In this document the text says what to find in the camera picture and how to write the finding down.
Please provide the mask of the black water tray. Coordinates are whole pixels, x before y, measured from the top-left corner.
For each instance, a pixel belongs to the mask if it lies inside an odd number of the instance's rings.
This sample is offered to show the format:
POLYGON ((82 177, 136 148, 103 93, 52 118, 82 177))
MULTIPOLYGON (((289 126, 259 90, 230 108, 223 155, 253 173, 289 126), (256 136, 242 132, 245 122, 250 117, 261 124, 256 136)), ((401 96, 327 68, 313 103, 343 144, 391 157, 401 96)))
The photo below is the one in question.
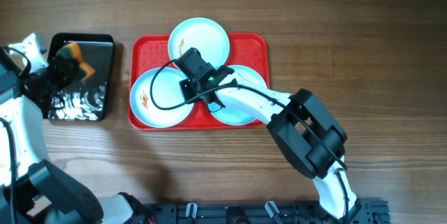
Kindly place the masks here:
POLYGON ((77 43, 82 59, 95 73, 86 81, 71 83, 52 97, 52 109, 45 119, 101 121, 105 117, 110 90, 110 76, 115 55, 112 36, 100 33, 58 33, 52 37, 48 57, 63 46, 77 43))

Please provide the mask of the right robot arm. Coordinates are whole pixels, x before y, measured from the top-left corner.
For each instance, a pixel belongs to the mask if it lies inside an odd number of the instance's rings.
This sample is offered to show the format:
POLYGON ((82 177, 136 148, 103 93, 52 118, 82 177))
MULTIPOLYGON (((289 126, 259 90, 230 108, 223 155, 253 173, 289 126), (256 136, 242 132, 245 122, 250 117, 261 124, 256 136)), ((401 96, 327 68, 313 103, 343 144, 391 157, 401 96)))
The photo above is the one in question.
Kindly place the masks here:
POLYGON ((314 182, 321 208, 338 223, 354 219, 360 207, 346 175, 347 135, 312 92, 289 94, 254 84, 230 67, 214 68, 196 48, 174 63, 189 80, 188 103, 217 103, 263 122, 285 159, 314 182))

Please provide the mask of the orange and green sponge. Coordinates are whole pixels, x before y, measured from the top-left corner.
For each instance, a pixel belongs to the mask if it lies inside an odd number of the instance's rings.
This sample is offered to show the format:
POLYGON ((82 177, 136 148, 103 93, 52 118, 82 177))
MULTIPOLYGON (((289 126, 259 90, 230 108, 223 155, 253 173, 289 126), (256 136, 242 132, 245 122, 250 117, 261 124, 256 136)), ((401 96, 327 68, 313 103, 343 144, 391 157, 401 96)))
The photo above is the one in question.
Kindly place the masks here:
POLYGON ((69 43, 59 49, 55 55, 61 60, 66 70, 70 70, 75 79, 85 83, 95 74, 95 70, 82 57, 80 45, 77 42, 69 43))

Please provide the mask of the red serving tray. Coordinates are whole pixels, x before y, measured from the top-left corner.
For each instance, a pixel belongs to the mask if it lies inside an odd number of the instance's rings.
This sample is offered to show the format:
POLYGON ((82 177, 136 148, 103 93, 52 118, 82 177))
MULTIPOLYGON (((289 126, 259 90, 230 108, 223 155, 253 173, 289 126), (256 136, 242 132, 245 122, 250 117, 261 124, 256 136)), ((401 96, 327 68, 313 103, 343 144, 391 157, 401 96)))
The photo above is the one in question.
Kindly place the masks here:
MULTIPOLYGON (((145 72, 162 66, 168 55, 168 34, 152 34, 134 42, 131 58, 130 86, 145 72)), ((257 33, 229 33, 230 54, 227 65, 242 65, 254 69, 270 86, 268 46, 257 33)), ((228 129, 230 125, 215 119, 203 102, 197 102, 189 116, 168 130, 214 130, 228 129)))

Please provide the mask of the white plate top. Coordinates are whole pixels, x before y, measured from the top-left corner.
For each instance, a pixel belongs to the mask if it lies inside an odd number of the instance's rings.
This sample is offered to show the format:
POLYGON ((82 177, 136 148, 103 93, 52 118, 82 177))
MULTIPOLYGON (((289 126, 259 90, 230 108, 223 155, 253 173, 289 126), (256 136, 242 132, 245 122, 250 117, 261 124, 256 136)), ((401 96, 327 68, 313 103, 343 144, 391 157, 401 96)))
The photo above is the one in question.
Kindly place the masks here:
POLYGON ((218 23, 204 17, 185 20, 170 34, 170 59, 180 58, 191 47, 196 48, 214 68, 224 65, 230 53, 228 34, 218 23))

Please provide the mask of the white plate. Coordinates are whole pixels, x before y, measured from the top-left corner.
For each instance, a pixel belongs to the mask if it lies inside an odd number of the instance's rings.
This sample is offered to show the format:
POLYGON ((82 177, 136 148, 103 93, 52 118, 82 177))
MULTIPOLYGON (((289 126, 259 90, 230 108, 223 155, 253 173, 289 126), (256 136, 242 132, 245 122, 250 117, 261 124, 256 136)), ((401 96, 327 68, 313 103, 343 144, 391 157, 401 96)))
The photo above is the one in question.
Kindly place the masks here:
MULTIPOLYGON (((268 87, 263 77, 254 69, 242 65, 231 65, 230 68, 239 73, 244 79, 264 88, 268 87)), ((208 104, 207 109, 215 119, 230 126, 243 126, 256 120, 245 112, 231 107, 222 107, 217 103, 208 104)))
POLYGON ((173 110, 160 110, 154 106, 153 99, 160 107, 172 107, 184 102, 179 82, 186 76, 175 68, 166 67, 150 87, 156 72, 153 68, 143 73, 133 84, 130 92, 130 108, 134 116, 146 126, 168 128, 184 121, 192 112, 193 104, 186 104, 173 110))
POLYGON ((170 34, 170 59, 180 58, 191 47, 196 48, 214 68, 224 65, 230 53, 228 34, 218 23, 204 17, 185 20, 170 34))

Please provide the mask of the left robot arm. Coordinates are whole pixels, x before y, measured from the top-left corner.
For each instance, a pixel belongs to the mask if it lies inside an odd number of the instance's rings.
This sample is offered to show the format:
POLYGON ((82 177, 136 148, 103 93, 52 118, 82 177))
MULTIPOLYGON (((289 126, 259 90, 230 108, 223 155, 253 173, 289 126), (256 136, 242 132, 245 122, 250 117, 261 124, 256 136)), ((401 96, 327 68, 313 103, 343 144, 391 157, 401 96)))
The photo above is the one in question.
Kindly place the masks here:
POLYGON ((126 193, 97 198, 50 162, 42 132, 46 100, 95 70, 70 43, 44 67, 20 69, 1 48, 1 222, 134 223, 142 206, 126 193))

